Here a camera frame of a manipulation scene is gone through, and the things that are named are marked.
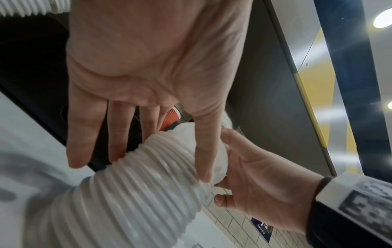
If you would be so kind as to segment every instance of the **recessed light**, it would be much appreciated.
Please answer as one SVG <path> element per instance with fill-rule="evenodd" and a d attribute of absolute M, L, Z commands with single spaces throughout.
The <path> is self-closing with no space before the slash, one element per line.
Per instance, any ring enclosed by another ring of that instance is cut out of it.
<path fill-rule="evenodd" d="M 384 10 L 373 22 L 373 26 L 378 29 L 392 25 L 392 8 Z"/>

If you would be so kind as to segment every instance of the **white ceiling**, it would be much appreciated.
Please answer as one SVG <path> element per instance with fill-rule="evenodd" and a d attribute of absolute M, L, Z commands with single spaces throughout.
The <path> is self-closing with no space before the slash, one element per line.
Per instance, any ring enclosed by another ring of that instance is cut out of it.
<path fill-rule="evenodd" d="M 362 0 L 362 2 L 365 10 L 365 18 L 368 23 L 367 28 L 380 88 L 381 102 L 387 123 L 389 141 L 392 147 L 392 110 L 387 107 L 388 103 L 392 102 L 392 25 L 383 29 L 373 27 L 374 19 L 384 10 L 392 8 L 392 1 Z"/>

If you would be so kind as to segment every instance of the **black surface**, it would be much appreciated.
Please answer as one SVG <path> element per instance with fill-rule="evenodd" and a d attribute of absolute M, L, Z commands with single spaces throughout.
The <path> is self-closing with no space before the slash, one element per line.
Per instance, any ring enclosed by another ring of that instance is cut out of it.
<path fill-rule="evenodd" d="M 392 183 L 391 147 L 362 1 L 314 3 L 363 172 Z"/>
<path fill-rule="evenodd" d="M 46 16 L 0 19 L 0 90 L 63 145 L 67 140 L 68 35 Z M 134 118 L 128 151 L 141 142 L 140 123 Z M 89 164 L 94 171 L 109 164 L 107 144 L 105 119 Z"/>

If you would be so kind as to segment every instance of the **gray panel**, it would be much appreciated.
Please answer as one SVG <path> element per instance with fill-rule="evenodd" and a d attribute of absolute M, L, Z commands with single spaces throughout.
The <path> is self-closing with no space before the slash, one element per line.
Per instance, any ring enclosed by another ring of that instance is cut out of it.
<path fill-rule="evenodd" d="M 322 175 L 331 172 L 263 1 L 254 1 L 229 95 L 245 136 Z"/>
<path fill-rule="evenodd" d="M 299 71 L 321 26 L 313 0 L 266 0 L 272 4 Z"/>

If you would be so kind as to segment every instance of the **pinky finger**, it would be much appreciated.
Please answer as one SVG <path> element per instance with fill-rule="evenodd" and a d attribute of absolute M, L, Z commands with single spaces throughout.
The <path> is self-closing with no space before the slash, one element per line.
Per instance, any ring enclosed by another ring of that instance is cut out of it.
<path fill-rule="evenodd" d="M 237 210 L 236 204 L 234 202 L 233 195 L 230 194 L 217 194 L 214 198 L 215 205 L 221 208 L 230 208 Z"/>

